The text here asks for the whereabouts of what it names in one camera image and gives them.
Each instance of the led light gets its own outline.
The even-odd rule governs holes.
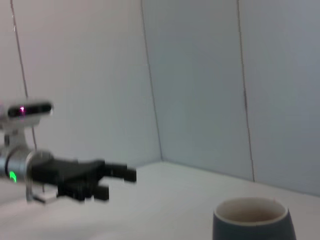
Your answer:
[[[13,179],[15,183],[17,182],[17,175],[13,171],[9,172],[9,177]]]

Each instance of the silver cylinder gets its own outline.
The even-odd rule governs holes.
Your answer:
[[[45,151],[36,151],[26,147],[15,149],[8,158],[6,174],[14,182],[27,183],[32,180],[32,165],[49,161],[51,157],[51,154]]]

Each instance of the table surface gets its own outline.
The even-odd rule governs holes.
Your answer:
[[[225,199],[275,198],[289,207],[298,240],[318,240],[320,198],[167,162],[137,170],[137,184],[107,179],[110,201],[25,200],[0,207],[1,240],[210,240]]]

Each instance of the ceramic cup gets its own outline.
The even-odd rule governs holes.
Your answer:
[[[297,240],[288,208],[268,198],[222,202],[214,211],[213,240]]]

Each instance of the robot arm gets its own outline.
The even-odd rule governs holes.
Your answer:
[[[58,159],[48,151],[29,148],[24,129],[36,126],[41,117],[51,115],[52,111],[52,104],[46,100],[0,103],[0,130],[4,131],[0,179],[25,184],[27,201],[40,203],[46,201],[33,194],[33,183],[56,186],[57,198],[65,196],[83,202],[92,197],[109,199],[109,188],[99,185],[104,177],[137,181],[136,170],[126,165],[107,164],[99,159],[88,162]]]

